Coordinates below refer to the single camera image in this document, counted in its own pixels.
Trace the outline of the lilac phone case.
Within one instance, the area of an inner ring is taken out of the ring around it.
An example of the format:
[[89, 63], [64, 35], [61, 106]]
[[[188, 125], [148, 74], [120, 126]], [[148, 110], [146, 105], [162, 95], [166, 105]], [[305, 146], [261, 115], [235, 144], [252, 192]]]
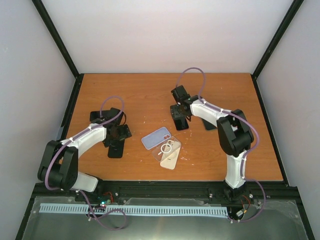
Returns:
[[147, 150], [158, 146], [160, 143], [163, 143], [166, 139], [170, 138], [172, 135], [166, 127], [161, 127], [150, 134], [144, 136], [141, 139], [143, 146]]

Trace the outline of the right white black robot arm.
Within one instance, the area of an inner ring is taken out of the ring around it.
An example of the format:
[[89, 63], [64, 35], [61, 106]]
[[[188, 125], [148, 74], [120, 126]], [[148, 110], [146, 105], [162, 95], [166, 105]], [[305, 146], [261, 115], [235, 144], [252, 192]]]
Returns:
[[214, 106], [198, 95], [190, 96], [183, 85], [171, 90], [175, 105], [170, 113], [178, 131], [189, 128], [187, 121], [199, 117], [218, 132], [219, 144], [227, 158], [227, 173], [223, 194], [228, 201], [237, 200], [245, 192], [246, 158], [254, 136], [244, 113], [240, 109], [225, 110]]

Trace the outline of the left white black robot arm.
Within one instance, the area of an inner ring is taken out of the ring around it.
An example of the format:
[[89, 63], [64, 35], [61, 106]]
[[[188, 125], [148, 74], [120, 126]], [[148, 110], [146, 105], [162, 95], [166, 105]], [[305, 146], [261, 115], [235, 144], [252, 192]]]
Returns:
[[132, 136], [126, 114], [117, 108], [92, 111], [90, 125], [80, 133], [47, 143], [37, 172], [37, 178], [49, 190], [82, 190], [92, 201], [103, 198], [104, 188], [99, 178], [79, 172], [79, 158], [90, 148], [102, 143], [110, 159], [123, 157], [125, 140]]

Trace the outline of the black phone case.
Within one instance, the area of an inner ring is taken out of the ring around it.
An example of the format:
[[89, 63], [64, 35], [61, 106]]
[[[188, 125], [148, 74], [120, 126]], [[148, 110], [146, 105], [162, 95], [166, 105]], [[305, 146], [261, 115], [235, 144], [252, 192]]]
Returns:
[[120, 159], [123, 157], [125, 141], [114, 140], [109, 144], [107, 156], [110, 159]]

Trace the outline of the dark phone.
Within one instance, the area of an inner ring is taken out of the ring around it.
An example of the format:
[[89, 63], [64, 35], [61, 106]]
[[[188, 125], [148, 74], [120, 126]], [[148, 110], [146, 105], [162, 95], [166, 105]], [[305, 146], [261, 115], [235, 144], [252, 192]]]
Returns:
[[94, 120], [96, 120], [96, 119], [100, 119], [100, 112], [99, 111], [91, 111], [90, 112], [90, 116], [89, 116], [89, 121], [91, 122], [91, 123], [93, 123], [94, 122]]

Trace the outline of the black screen phone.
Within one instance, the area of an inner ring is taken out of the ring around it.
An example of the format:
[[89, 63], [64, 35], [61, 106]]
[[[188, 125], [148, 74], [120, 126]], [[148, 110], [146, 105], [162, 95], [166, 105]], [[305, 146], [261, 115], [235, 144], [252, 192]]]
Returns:
[[175, 119], [174, 125], [177, 131], [183, 131], [189, 128], [188, 122], [185, 118]]

